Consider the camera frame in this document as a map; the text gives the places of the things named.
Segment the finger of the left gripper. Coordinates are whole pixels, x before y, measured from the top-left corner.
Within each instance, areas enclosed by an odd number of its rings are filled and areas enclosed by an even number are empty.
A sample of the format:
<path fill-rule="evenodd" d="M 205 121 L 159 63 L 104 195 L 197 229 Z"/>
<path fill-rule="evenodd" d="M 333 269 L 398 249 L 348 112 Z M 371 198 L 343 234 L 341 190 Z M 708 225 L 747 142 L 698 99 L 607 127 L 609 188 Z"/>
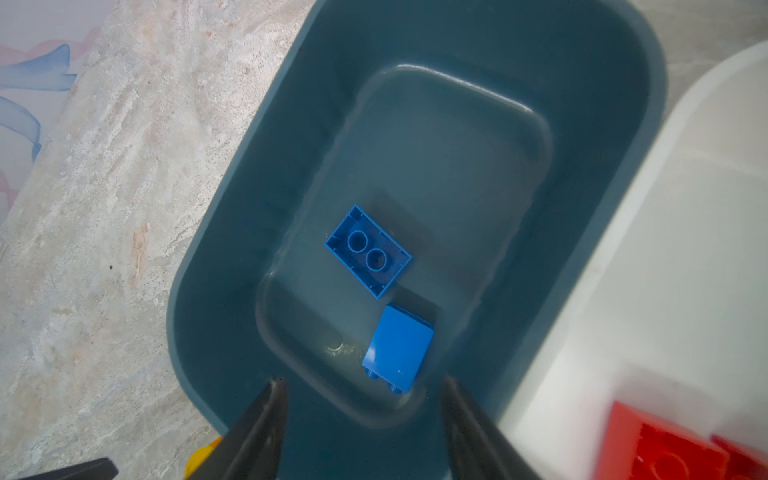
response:
<path fill-rule="evenodd" d="M 112 480 L 118 473 L 116 465 L 109 458 L 104 457 L 20 480 Z"/>

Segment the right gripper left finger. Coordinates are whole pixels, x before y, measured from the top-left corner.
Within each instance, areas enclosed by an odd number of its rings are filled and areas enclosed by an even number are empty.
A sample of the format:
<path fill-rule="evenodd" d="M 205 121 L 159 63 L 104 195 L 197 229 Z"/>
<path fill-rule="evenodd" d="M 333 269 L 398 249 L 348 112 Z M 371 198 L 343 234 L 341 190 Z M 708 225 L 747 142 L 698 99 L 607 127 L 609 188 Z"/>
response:
<path fill-rule="evenodd" d="M 283 379 L 271 379 L 189 479 L 276 479 L 288 418 Z"/>

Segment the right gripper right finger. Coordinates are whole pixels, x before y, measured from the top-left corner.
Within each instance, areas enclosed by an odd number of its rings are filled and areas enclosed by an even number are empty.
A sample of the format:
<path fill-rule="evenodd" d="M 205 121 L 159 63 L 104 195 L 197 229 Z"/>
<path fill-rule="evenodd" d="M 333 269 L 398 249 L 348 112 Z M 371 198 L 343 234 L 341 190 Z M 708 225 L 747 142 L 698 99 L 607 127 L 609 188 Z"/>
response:
<path fill-rule="evenodd" d="M 540 478 L 451 376 L 443 380 L 440 404 L 453 479 Z"/>

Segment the yellow round lego piece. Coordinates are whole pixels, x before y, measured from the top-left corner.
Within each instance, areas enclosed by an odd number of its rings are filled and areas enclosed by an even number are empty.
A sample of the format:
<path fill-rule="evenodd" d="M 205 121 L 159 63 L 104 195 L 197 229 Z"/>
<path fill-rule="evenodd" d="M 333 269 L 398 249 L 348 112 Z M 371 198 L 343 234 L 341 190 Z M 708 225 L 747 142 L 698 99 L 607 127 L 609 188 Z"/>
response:
<path fill-rule="evenodd" d="M 190 476 L 208 459 L 208 457 L 215 451 L 216 447 L 223 440 L 222 437 L 217 438 L 210 444 L 196 450 L 186 463 L 184 469 L 183 479 L 188 480 Z"/>

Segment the blue lego brick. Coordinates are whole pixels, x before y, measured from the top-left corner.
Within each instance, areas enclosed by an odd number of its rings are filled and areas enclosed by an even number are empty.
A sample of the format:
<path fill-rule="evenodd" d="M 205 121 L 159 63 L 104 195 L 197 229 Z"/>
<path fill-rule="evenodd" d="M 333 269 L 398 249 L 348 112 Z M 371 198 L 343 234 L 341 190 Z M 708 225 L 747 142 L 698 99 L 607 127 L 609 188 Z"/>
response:
<path fill-rule="evenodd" d="M 358 205 L 351 208 L 325 246 L 376 299 L 412 261 L 412 255 Z"/>
<path fill-rule="evenodd" d="M 371 379 L 382 379 L 395 394 L 411 391 L 434 336 L 433 326 L 388 304 L 363 356 L 362 367 Z"/>

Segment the red lego brick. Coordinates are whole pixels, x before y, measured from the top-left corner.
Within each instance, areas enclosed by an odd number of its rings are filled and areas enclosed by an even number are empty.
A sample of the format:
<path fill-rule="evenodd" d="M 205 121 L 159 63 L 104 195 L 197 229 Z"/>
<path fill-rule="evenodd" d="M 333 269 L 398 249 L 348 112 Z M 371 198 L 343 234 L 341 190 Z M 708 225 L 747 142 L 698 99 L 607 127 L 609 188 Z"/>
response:
<path fill-rule="evenodd" d="M 661 417 L 614 402 L 595 479 L 722 479 L 730 455 Z"/>
<path fill-rule="evenodd" d="M 725 480 L 767 480 L 767 455 L 752 447 L 711 435 L 710 440 L 729 456 Z"/>

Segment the white plastic bin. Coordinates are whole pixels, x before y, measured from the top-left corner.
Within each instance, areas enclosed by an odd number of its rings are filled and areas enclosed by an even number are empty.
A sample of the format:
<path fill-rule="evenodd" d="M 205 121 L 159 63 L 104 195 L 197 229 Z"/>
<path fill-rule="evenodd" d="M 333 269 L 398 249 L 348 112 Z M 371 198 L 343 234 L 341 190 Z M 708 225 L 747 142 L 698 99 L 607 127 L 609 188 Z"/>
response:
<path fill-rule="evenodd" d="M 767 448 L 767 46 L 677 102 L 500 426 L 589 479 L 614 401 Z"/>

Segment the dark teal plastic bin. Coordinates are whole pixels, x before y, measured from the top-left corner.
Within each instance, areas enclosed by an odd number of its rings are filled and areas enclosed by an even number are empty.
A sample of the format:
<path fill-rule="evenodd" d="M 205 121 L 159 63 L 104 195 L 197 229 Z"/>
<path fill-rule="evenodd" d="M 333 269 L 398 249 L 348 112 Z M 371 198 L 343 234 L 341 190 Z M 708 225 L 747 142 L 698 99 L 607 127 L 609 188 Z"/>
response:
<path fill-rule="evenodd" d="M 440 393 L 500 417 L 662 120 L 626 1 L 320 1 L 171 289 L 171 362 L 221 433 L 273 378 L 282 479 L 443 479 Z M 374 298 L 325 241 L 358 205 L 412 261 Z M 409 393 L 363 356 L 394 303 L 434 328 Z"/>

